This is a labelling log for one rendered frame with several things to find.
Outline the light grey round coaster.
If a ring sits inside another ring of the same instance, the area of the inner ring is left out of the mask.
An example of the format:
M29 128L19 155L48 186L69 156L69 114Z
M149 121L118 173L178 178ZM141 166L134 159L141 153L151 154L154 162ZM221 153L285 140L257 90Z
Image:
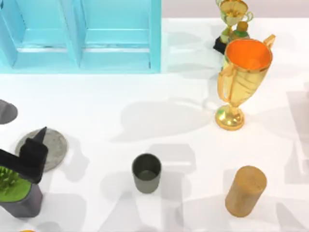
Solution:
M47 155L44 172L58 167L64 160L67 150L68 142L60 132L48 128L43 140L43 144L47 146L49 152Z

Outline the dark grey pot green plant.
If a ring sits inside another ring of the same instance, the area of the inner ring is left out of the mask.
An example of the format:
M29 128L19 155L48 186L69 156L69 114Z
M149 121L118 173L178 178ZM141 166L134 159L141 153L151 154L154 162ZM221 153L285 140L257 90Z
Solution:
M16 218L34 218L41 210L43 194L33 184L0 166L0 206Z

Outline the dark grey round coaster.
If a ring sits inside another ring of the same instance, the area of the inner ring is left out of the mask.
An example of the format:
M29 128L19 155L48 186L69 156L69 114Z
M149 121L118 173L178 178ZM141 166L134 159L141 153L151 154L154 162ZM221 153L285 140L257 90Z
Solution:
M0 100L0 125L12 122L18 116L18 109L15 105Z

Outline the dark grey-green cup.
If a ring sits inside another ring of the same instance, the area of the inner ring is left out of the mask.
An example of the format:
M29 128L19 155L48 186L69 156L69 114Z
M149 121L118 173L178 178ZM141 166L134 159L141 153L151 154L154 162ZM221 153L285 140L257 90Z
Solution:
M158 157L150 153L140 154L133 160L131 169L139 192L150 194L156 191L162 171Z

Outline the light blue rack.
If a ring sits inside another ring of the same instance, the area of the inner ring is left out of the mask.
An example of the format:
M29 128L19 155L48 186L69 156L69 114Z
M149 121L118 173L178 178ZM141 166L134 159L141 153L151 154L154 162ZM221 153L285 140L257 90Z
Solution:
M162 0L0 0L0 73L158 73Z

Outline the large gold trophy orange inside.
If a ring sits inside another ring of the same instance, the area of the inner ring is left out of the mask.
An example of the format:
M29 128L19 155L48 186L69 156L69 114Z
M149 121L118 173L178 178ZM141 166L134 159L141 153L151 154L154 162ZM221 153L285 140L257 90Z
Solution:
M227 103L215 114L222 129L236 131L244 125L244 113L239 106L257 91L265 78L273 61L271 48L275 39L272 34L262 42L236 39L227 45L217 80L218 96Z

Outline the wooden cylinder cup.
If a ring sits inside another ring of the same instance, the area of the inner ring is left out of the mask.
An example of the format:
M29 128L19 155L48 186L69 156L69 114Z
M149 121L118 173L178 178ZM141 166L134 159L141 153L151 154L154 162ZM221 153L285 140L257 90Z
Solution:
M243 166L237 170L225 198L227 211L238 218L248 216L267 187L265 174L255 166Z

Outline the small green and brown figure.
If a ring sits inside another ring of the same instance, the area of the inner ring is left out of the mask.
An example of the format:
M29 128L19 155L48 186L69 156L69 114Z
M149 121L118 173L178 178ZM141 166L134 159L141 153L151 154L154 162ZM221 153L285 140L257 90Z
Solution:
M237 38L249 38L248 23L246 21L240 21L237 24L234 34Z

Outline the small gold trophy black base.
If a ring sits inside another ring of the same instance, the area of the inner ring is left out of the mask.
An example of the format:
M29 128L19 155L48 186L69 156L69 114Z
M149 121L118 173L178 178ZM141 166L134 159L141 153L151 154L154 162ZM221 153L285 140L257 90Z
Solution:
M226 24L226 28L221 35L215 40L213 49L225 53L228 38L232 34L232 27L240 22L243 18L249 22L253 19L253 13L248 11L248 5L242 0L215 0L221 14L221 19Z

